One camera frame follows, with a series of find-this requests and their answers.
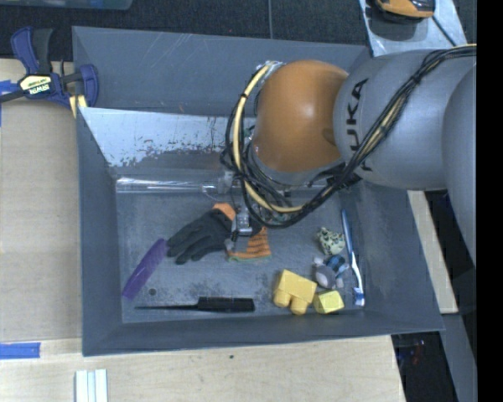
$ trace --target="white object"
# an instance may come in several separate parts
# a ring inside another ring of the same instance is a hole
[[[75,402],[108,402],[108,380],[105,369],[76,371]]]

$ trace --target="yellow toy block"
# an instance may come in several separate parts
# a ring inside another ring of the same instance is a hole
[[[317,289],[317,283],[305,277],[294,274],[289,270],[283,270],[274,289],[274,304],[278,307],[289,307],[293,314],[301,316],[309,304],[313,302],[313,296]]]
[[[337,291],[322,291],[314,296],[313,307],[319,314],[328,314],[345,308],[345,303]]]

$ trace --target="purple brush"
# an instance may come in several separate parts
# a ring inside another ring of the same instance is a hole
[[[166,253],[168,253],[166,240],[161,238],[149,249],[136,267],[136,270],[128,278],[127,284],[122,291],[122,296],[132,300],[140,292],[140,289],[148,278],[154,273],[154,270],[162,259],[164,259]]]

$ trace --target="black floor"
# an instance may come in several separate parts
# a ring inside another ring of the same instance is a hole
[[[477,42],[477,0],[454,0],[464,34]],[[0,57],[11,57],[11,35],[19,28],[53,28],[52,60],[72,61],[71,26],[129,28],[251,38],[367,44],[358,0],[134,0],[127,11],[0,6]],[[441,220],[445,259],[453,279],[469,269],[462,246],[453,246],[454,221],[444,196],[428,198]],[[462,288],[455,288],[459,296]],[[476,359],[476,308],[462,312]],[[457,402],[438,333],[396,335],[407,402]]]

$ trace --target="gray bin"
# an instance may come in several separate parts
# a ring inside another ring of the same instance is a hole
[[[128,276],[156,240],[169,238],[214,202],[231,201],[201,187],[223,175],[216,139],[223,138],[226,118],[259,64],[320,59],[350,73],[370,57],[362,46],[269,39],[103,28],[74,28],[73,37],[75,64],[93,64],[101,84],[96,107],[77,116],[84,355],[443,329],[406,191],[365,182],[298,224],[271,229],[268,260],[234,263],[213,253],[175,265],[166,258],[136,298],[122,297]],[[296,193],[296,201],[307,195]],[[366,305],[354,307],[347,296],[340,314],[319,315],[310,307],[298,317],[274,306],[280,271],[312,278],[313,257],[322,254],[314,236],[321,226],[341,231],[341,208],[350,217]],[[257,309],[227,314],[133,308],[193,304],[199,296],[252,297]]]

